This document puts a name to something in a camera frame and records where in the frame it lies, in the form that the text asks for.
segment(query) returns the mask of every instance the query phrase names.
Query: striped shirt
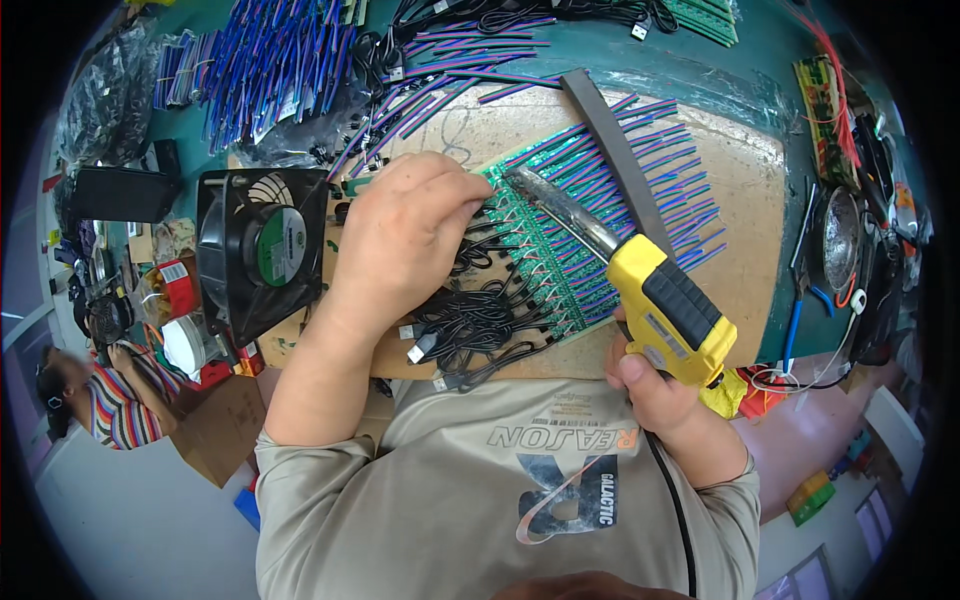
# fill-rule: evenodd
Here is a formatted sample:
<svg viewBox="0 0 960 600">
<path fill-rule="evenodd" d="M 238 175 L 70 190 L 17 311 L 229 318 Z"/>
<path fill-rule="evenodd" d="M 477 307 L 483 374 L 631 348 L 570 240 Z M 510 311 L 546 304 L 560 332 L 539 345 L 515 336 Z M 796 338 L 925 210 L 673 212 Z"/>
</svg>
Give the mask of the striped shirt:
<svg viewBox="0 0 960 600">
<path fill-rule="evenodd" d="M 186 381 L 184 375 L 166 369 L 147 348 L 129 342 L 120 344 L 127 347 L 138 372 L 162 401 L 169 403 L 177 397 Z M 156 415 L 118 370 L 95 362 L 86 387 L 90 391 L 90 429 L 97 442 L 115 450 L 132 450 L 163 437 Z"/>
</svg>

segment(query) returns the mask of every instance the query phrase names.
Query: person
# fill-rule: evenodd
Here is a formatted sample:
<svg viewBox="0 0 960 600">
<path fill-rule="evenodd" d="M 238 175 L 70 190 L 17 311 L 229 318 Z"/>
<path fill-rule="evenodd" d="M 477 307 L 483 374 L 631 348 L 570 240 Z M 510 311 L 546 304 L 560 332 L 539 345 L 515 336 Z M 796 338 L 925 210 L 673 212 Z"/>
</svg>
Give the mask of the person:
<svg viewBox="0 0 960 600">
<path fill-rule="evenodd" d="M 751 597 L 753 461 L 695 389 L 624 354 L 622 337 L 607 381 L 490 381 L 462 395 L 420 382 L 379 458 L 356 436 L 374 346 L 444 283 L 491 194 L 423 153 L 393 160 L 353 201 L 329 292 L 257 442 L 261 597 Z"/>
<path fill-rule="evenodd" d="M 112 367 L 88 366 L 59 348 L 43 349 L 36 396 L 54 436 L 66 436 L 70 419 L 116 450 L 132 450 L 173 433 L 178 421 L 170 403 L 186 376 L 130 342 L 109 346 L 107 354 Z"/>
</svg>

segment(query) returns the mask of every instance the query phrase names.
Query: green fan label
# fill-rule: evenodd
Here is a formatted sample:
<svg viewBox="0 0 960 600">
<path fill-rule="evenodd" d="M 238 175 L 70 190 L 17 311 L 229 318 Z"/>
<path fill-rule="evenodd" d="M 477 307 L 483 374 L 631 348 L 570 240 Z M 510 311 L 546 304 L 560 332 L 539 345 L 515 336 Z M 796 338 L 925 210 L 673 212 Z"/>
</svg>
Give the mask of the green fan label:
<svg viewBox="0 0 960 600">
<path fill-rule="evenodd" d="M 260 274 L 270 285 L 286 285 L 300 269 L 305 251 L 303 217 L 289 206 L 278 210 L 267 220 L 256 243 Z"/>
</svg>

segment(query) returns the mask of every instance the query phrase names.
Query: black fan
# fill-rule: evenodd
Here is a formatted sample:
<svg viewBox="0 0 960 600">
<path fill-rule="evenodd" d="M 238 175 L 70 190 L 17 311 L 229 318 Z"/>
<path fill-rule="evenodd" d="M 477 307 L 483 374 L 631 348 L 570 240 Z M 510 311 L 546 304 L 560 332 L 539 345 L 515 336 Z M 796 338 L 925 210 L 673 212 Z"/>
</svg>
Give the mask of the black fan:
<svg viewBox="0 0 960 600">
<path fill-rule="evenodd" d="M 133 325 L 133 309 L 127 297 L 101 296 L 90 303 L 87 325 L 90 336 L 101 344 L 113 344 Z"/>
<path fill-rule="evenodd" d="M 320 169 L 207 171 L 197 271 L 211 335 L 241 348 L 320 297 L 329 184 Z"/>
</svg>

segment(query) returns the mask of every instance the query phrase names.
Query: gray t-shirt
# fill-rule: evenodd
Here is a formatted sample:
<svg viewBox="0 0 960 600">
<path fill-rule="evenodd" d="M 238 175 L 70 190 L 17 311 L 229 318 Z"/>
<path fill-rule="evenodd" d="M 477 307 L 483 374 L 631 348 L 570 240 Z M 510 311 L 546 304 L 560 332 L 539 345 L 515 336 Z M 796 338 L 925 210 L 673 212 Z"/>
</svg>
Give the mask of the gray t-shirt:
<svg viewBox="0 0 960 600">
<path fill-rule="evenodd" d="M 281 446 L 261 434 L 264 600 L 487 600 L 585 570 L 687 593 L 674 503 L 623 391 L 505 380 L 411 392 L 381 441 Z M 692 539 L 697 596 L 750 598 L 759 480 L 694 491 L 660 449 Z"/>
</svg>

